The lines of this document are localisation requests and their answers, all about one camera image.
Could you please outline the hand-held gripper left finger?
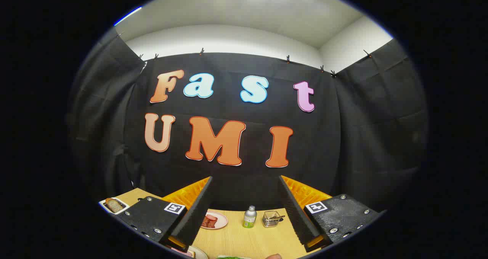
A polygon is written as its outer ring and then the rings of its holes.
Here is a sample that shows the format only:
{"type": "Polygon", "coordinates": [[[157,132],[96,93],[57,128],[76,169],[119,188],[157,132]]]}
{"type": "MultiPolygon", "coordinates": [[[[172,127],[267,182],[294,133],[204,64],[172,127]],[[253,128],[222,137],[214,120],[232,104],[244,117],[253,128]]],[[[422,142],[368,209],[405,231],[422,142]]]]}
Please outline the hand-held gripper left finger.
{"type": "Polygon", "coordinates": [[[136,203],[126,203],[116,218],[159,245],[187,252],[212,202],[212,189],[209,176],[164,198],[138,195],[136,203]]]}

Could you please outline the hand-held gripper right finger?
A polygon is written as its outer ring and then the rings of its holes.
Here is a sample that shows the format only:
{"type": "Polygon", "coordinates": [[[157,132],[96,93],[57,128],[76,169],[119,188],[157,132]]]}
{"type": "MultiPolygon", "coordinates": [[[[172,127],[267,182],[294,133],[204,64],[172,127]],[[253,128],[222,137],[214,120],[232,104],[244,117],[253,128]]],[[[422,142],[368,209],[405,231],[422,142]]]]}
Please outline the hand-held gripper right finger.
{"type": "Polygon", "coordinates": [[[328,195],[287,176],[279,176],[286,214],[306,252],[345,241],[377,221],[375,211],[350,195],[328,195]]]}

